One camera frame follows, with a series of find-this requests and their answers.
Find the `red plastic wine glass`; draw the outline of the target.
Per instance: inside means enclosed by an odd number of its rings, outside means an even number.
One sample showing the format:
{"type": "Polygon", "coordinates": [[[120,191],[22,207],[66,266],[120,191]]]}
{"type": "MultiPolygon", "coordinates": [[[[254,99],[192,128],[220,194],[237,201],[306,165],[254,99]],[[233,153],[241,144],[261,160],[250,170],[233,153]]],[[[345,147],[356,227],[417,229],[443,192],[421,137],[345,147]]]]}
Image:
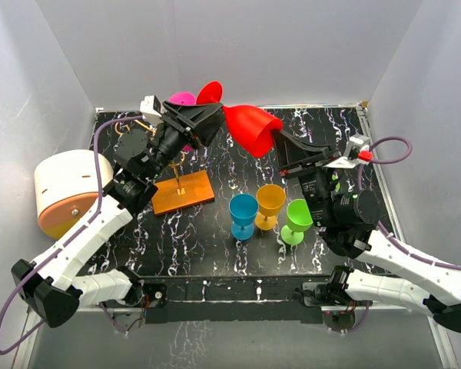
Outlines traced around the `red plastic wine glass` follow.
{"type": "MultiPolygon", "coordinates": [[[[197,96],[197,104],[221,103],[222,84],[208,82],[197,96]]],[[[249,154],[260,158],[268,153],[273,145],[273,130],[281,130],[283,122],[274,115],[254,105],[235,105],[223,107],[226,121],[223,125],[232,138],[249,154]]]]}

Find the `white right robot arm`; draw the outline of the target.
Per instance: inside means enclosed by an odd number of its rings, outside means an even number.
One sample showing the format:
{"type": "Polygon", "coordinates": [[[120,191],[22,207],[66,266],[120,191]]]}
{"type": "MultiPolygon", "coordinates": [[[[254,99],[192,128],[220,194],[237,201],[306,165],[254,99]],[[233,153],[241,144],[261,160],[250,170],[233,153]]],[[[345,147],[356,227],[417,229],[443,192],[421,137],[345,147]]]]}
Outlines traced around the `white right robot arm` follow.
{"type": "Polygon", "coordinates": [[[325,285],[297,289],[303,301],[338,305],[379,301],[418,311],[444,328],[461,333],[461,267],[398,241],[381,225],[380,206],[372,191],[334,191],[336,170],[362,168],[375,162],[368,137],[350,137],[344,152],[330,145],[306,143],[283,130],[272,130],[271,137],[280,175],[297,178],[303,194],[288,206],[282,238],[288,244],[297,244],[304,232],[315,226],[334,254],[389,272],[379,276],[336,266],[325,285]]]}

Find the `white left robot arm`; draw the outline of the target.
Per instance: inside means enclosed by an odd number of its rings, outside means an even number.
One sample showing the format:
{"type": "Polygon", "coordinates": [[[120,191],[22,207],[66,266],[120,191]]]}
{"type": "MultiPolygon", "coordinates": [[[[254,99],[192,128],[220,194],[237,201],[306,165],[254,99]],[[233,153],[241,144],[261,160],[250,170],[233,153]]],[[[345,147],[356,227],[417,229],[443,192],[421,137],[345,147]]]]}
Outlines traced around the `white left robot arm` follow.
{"type": "Polygon", "coordinates": [[[132,128],[118,138],[114,176],[98,187],[99,197],[84,216],[33,261],[11,269],[20,298],[51,328],[68,321],[82,305],[119,300],[139,304],[143,287],[131,272],[115,270],[99,279],[78,272],[97,250],[127,225],[154,197],[155,179],[187,145],[209,146],[225,122],[220,102],[177,105],[168,101],[156,134],[132,128]]]}

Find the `blue plastic wine glass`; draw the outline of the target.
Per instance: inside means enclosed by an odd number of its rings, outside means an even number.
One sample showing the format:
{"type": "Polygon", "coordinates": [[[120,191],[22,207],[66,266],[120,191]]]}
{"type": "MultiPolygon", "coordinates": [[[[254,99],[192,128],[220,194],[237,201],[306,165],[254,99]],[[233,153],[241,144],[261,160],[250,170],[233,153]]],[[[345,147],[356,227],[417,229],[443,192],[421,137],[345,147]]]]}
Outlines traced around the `blue plastic wine glass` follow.
{"type": "Polygon", "coordinates": [[[257,199],[250,194],[237,194],[229,202],[232,220],[231,233],[239,241],[246,241],[254,234],[254,221],[259,206],[257,199]]]}

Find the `magenta plastic wine glass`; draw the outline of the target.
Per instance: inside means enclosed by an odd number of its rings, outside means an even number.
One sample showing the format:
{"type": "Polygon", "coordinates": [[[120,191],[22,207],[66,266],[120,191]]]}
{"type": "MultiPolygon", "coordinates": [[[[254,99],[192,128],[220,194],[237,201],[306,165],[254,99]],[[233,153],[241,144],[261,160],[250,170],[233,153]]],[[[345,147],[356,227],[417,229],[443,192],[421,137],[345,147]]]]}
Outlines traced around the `magenta plastic wine glass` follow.
{"type": "Polygon", "coordinates": [[[179,91],[168,99],[170,103],[177,105],[194,105],[196,100],[196,96],[189,91],[179,91]]]}

